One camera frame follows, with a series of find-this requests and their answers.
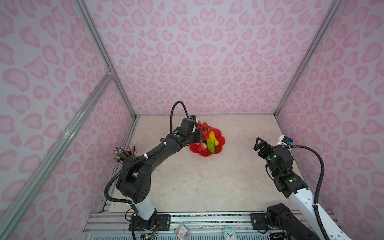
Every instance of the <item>alarm clock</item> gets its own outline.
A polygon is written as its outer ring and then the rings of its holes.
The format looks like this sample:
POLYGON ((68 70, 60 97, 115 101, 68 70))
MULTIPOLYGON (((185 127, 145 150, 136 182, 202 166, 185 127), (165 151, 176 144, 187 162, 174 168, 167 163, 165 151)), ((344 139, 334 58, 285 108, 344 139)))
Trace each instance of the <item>alarm clock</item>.
POLYGON ((223 234, 224 234, 224 240, 238 240, 236 235, 236 229, 233 227, 225 228, 223 230, 223 234))

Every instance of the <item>pink leopard print wall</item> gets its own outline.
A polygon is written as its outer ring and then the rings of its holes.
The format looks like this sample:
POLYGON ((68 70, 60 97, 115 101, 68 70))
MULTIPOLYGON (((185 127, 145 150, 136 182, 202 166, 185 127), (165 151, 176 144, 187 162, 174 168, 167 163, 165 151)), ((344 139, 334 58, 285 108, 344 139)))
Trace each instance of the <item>pink leopard print wall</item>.
POLYGON ((0 3, 0 218, 106 69, 70 0, 0 3))
POLYGON ((86 0, 136 114, 273 113, 330 0, 86 0))
POLYGON ((130 118, 113 83, 16 227, 10 240, 79 239, 96 212, 130 118))
MULTIPOLYGON (((321 204, 354 240, 384 235, 383 12, 383 1, 345 3, 278 118, 321 154, 321 204)), ((295 153, 316 187, 318 160, 295 153)))

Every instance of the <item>black cable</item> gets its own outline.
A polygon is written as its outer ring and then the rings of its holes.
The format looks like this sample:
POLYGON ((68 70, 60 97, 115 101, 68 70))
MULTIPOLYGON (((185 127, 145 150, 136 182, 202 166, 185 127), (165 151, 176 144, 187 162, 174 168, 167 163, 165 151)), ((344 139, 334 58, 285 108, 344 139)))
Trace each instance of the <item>black cable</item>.
POLYGON ((132 214, 131 216, 131 232, 132 232, 132 238, 133 240, 137 240, 136 236, 135 236, 135 230, 134 230, 134 225, 133 225, 133 217, 134 217, 134 213, 132 214))
POLYGON ((184 105, 184 103, 182 101, 177 101, 175 102, 175 104, 173 104, 173 107, 172 107, 172 110, 170 111, 170 131, 169 132, 172 132, 172 117, 173 117, 173 111, 175 110, 175 107, 177 104, 181 103, 181 105, 183 105, 183 108, 184 108, 184 111, 185 111, 185 114, 187 115, 187 118, 189 118, 189 115, 188 115, 188 112, 187 112, 187 109, 184 105))
POLYGON ((257 231, 258 231, 259 233, 261 233, 261 234, 266 234, 266 233, 268 232, 268 223, 267 223, 267 222, 264 222, 264 221, 258 221, 258 222, 256 222, 256 229, 257 229, 257 231), (259 230, 259 223, 265 223, 265 224, 266 224, 265 232, 261 232, 261 231, 259 230))
POLYGON ((125 213, 125 216, 124 216, 124 217, 125 217, 125 220, 127 220, 128 222, 130 222, 131 220, 128 220, 128 219, 127 219, 127 213, 128 213, 130 210, 132 210, 132 209, 133 209, 133 208, 129 209, 129 210, 125 213))
POLYGON ((153 230, 153 232, 151 232, 151 234, 154 234, 158 229, 159 229, 159 222, 155 222, 155 230, 153 230))
POLYGON ((315 150, 313 150, 312 148, 307 147, 307 146, 303 146, 303 145, 292 145, 292 146, 276 145, 276 146, 273 146, 271 148, 271 150, 273 150, 273 149, 275 149, 277 147, 283 147, 283 148, 299 147, 299 148, 304 148, 304 149, 307 149, 307 150, 311 151, 312 153, 314 153, 316 155, 316 157, 319 159, 319 162, 320 162, 320 176, 319 176, 319 181, 317 182, 316 191, 315 191, 315 194, 314 194, 313 208, 314 208, 314 214, 316 216, 316 220, 317 220, 317 223, 318 223, 319 228, 321 230, 321 233, 323 234, 323 237, 324 237, 325 240, 329 240, 328 234, 327 234, 327 232, 326 232, 326 230, 325 230, 325 228, 323 226, 323 223, 321 221, 320 214, 319 214, 319 208, 317 206, 317 203, 318 203, 318 200, 319 200, 321 183, 323 182, 323 177, 324 177, 324 169, 325 169, 325 167, 324 167, 323 159, 321 158, 321 156, 315 150))
POLYGON ((268 174, 269 178, 273 181, 273 178, 271 177, 271 175, 269 175, 267 167, 268 167, 268 164, 265 164, 266 173, 268 174))
MULTIPOLYGON (((149 153, 147 153, 148 158, 150 158, 150 157, 152 157, 153 155, 155 155, 155 154, 157 154, 158 152, 160 152, 164 147, 165 147, 165 145, 162 144, 162 147, 161 147, 161 148, 159 148, 159 149, 157 149, 157 150, 154 150, 153 152, 149 152, 149 153)), ((106 198, 107 200, 109 200, 109 201, 111 201, 111 202, 124 202, 124 203, 127 203, 127 204, 129 204, 129 205, 132 204, 132 201, 130 201, 130 200, 128 200, 128 199, 118 199, 118 198, 111 197, 111 196, 109 195, 108 192, 109 192, 110 187, 112 186, 112 183, 113 183, 116 179, 118 179, 118 177, 119 177, 122 173, 124 173, 125 171, 129 170, 131 167, 135 166, 136 164, 138 164, 138 163, 140 163, 140 162, 142 162, 142 161, 144 161, 144 160, 147 160, 147 158, 144 157, 144 156, 140 156, 136 161, 134 161, 133 163, 131 163, 131 164, 127 165, 126 167, 124 167, 123 169, 121 169, 118 173, 116 173, 115 176, 113 176, 113 177, 109 180, 109 182, 107 183, 107 185, 105 186, 105 189, 104 189, 104 196, 105 196, 105 198, 106 198)))

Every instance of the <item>black mounting plate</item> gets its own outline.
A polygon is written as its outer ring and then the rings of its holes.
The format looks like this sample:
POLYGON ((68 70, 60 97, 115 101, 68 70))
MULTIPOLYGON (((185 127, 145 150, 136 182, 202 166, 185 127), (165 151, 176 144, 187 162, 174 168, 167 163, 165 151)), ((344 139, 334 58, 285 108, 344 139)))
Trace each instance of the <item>black mounting plate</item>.
MULTIPOLYGON (((169 214, 157 214, 156 222, 159 222, 159 231, 169 231, 170 226, 170 215, 169 214)), ((139 221, 134 221, 134 230, 136 232, 145 232, 143 226, 139 224, 139 221)), ((132 222, 129 223, 129 231, 132 231, 132 222)))
POLYGON ((265 231, 266 229, 270 230, 270 228, 266 223, 265 215, 266 214, 250 214, 253 230, 257 230, 257 229, 259 229, 260 231, 265 231))

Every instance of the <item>aluminum frame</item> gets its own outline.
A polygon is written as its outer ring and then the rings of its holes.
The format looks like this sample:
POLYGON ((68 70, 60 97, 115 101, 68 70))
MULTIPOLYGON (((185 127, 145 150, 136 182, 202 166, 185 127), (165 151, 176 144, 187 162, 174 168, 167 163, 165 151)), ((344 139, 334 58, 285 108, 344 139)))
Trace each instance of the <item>aluminum frame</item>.
POLYGON ((317 47, 319 46, 323 36, 325 35, 328 28, 331 26, 333 20, 335 19, 335 16, 336 16, 338 10, 341 8, 340 6, 341 6, 342 2, 344 2, 344 0, 333 0, 332 1, 331 6, 329 7, 327 13, 325 14, 323 21, 321 22, 313 40, 310 43, 310 46, 308 47, 307 51, 305 52, 303 60, 300 62, 295 74, 292 77, 290 84, 288 85, 286 91, 283 94, 283 97, 281 98, 279 105, 276 108, 276 111, 275 111, 276 117, 278 117, 279 114, 282 112, 286 102, 288 101, 289 96, 293 92, 294 87, 296 86, 297 82, 300 80, 301 74, 303 73, 303 71, 307 67, 309 61, 311 60, 317 47))
MULTIPOLYGON (((313 230, 300 211, 292 212, 299 221, 313 230)), ((338 224, 333 212, 326 212, 338 224)), ((264 214, 266 212, 164 212, 160 214, 170 214, 171 220, 169 231, 162 233, 173 233, 181 223, 192 233, 222 232, 227 227, 235 227, 237 232, 255 232, 250 217, 252 213, 264 214)), ((125 220, 124 215, 125 213, 91 214, 85 226, 83 237, 95 234, 126 233, 129 222, 125 220)), ((281 232, 281 230, 268 230, 268 232, 281 232)))
POLYGON ((56 164, 60 161, 72 140, 81 129, 91 111, 103 95, 113 79, 113 75, 106 74, 90 97, 85 101, 77 115, 68 125, 65 132, 56 142, 52 150, 44 158, 36 172, 28 180, 21 193, 9 206, 0 223, 0 240, 6 240, 22 219, 40 189, 48 179, 56 164))
POLYGON ((121 81, 116 74, 116 71, 115 71, 115 68, 113 67, 111 59, 108 56, 107 50, 105 49, 103 42, 101 41, 101 38, 99 36, 99 33, 92 21, 92 16, 88 10, 87 5, 85 4, 84 0, 73 0, 73 1, 79 11, 79 14, 83 18, 85 26, 87 27, 93 41, 95 42, 97 49, 100 52, 100 56, 103 59, 105 66, 108 68, 109 73, 115 76, 113 81, 118 89, 119 95, 121 96, 123 103, 128 109, 129 114, 131 115, 131 118, 135 119, 136 114, 133 111, 132 105, 130 104, 127 94, 125 93, 124 88, 122 87, 121 81))

